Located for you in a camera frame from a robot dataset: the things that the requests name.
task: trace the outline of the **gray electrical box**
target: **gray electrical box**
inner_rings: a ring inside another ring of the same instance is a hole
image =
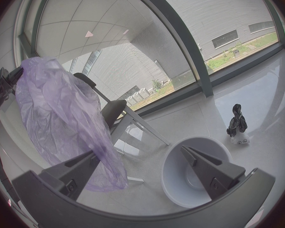
[[[233,55],[234,55],[235,58],[238,58],[240,56],[239,50],[234,50],[233,51]]]

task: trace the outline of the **white tile floor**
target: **white tile floor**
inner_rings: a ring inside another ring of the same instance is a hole
[[[233,145],[226,133],[234,104],[242,105],[251,143]],[[249,173],[259,167],[276,177],[262,209],[261,219],[271,210],[285,189],[285,51],[251,70],[214,88],[206,99],[198,94],[154,112],[145,120],[169,139],[166,146],[147,131],[132,125],[120,139],[139,149],[137,156],[124,155],[128,176],[144,179],[143,184],[107,194],[89,191],[78,202],[108,212],[129,215],[159,215],[185,208],[172,203],[160,184],[160,170],[169,148],[194,135],[211,136],[230,151],[233,161]]]

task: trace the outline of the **purple plastic bag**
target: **purple plastic bag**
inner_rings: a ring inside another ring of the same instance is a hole
[[[17,82],[16,100],[41,156],[56,165],[93,150],[101,162],[85,188],[100,192],[126,188],[127,173],[94,90],[56,59],[34,57],[21,66],[24,72]]]

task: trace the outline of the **chair backrest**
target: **chair backrest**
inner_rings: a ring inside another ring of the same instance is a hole
[[[87,83],[88,85],[90,85],[90,87],[91,87],[92,89],[96,86],[96,84],[95,84],[91,79],[89,79],[86,75],[84,75],[83,73],[76,73],[76,74],[74,74],[74,76],[75,76],[76,78],[81,79],[82,81],[84,81],[84,82]]]

